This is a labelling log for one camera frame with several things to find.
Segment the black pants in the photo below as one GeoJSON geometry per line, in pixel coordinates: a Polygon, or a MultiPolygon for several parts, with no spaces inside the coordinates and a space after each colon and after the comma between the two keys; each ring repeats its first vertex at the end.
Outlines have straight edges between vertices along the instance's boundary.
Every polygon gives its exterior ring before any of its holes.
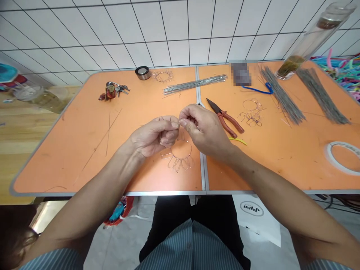
{"type": "Polygon", "coordinates": [[[194,206],[190,205],[189,196],[159,196],[149,236],[140,251],[140,262],[189,218],[212,230],[229,248],[244,270],[250,269],[250,260],[243,255],[244,245],[240,238],[231,195],[202,196],[194,206]]]}

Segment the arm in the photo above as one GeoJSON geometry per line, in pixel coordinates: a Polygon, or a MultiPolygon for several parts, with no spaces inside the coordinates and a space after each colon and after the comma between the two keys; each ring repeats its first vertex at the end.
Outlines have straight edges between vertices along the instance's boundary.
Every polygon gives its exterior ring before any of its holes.
{"type": "Polygon", "coordinates": [[[196,147],[242,176],[290,231],[301,265],[320,258],[360,269],[359,242],[304,192],[232,145],[214,113],[189,105],[179,119],[196,147]]]}
{"type": "Polygon", "coordinates": [[[172,146],[178,119],[156,118],[137,129],[105,167],[80,189],[50,222],[22,263],[61,248],[77,250],[85,259],[96,229],[108,218],[145,158],[172,146]]]}

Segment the tape roll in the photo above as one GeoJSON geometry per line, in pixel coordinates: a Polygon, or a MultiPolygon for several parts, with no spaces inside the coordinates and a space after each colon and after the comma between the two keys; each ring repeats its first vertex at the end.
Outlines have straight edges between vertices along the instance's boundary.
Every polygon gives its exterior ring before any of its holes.
{"type": "Polygon", "coordinates": [[[151,77],[150,70],[147,66],[138,67],[135,70],[135,74],[138,76],[140,80],[147,80],[151,77]]]}
{"type": "Polygon", "coordinates": [[[344,147],[346,149],[348,149],[349,151],[351,151],[352,153],[354,153],[359,159],[360,159],[360,149],[357,148],[356,146],[353,146],[351,144],[348,144],[347,142],[340,142],[340,141],[335,141],[335,142],[331,142],[328,145],[325,146],[325,153],[326,153],[326,157],[328,159],[328,161],[337,169],[339,169],[340,171],[350,174],[350,175],[355,175],[355,176],[360,176],[360,172],[359,171],[353,171],[343,165],[341,165],[336,158],[334,157],[331,149],[334,146],[341,146],[344,147]]]}

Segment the wooden floor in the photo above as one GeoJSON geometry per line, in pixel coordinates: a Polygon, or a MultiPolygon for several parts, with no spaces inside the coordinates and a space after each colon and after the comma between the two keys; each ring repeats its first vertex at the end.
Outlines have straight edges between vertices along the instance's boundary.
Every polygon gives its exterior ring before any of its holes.
{"type": "MultiPolygon", "coordinates": [[[[70,100],[79,86],[66,89],[70,100]]],[[[59,115],[18,100],[3,103],[4,99],[13,97],[0,93],[0,205],[30,204],[34,197],[13,197],[9,185],[59,115]]]]}

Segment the red pliers handle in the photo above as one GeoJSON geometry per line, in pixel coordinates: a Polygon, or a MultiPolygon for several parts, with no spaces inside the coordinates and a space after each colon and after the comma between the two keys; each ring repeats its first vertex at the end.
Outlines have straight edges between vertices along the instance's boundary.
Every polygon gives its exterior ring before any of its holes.
{"type": "Polygon", "coordinates": [[[227,120],[229,120],[229,122],[231,124],[234,125],[234,127],[240,132],[240,133],[244,133],[244,129],[239,125],[239,123],[232,118],[230,115],[228,115],[226,113],[226,111],[221,111],[217,114],[217,116],[219,117],[220,123],[223,126],[223,128],[231,135],[231,137],[233,137],[234,139],[237,138],[237,134],[225,123],[224,118],[226,118],[227,120]]]}

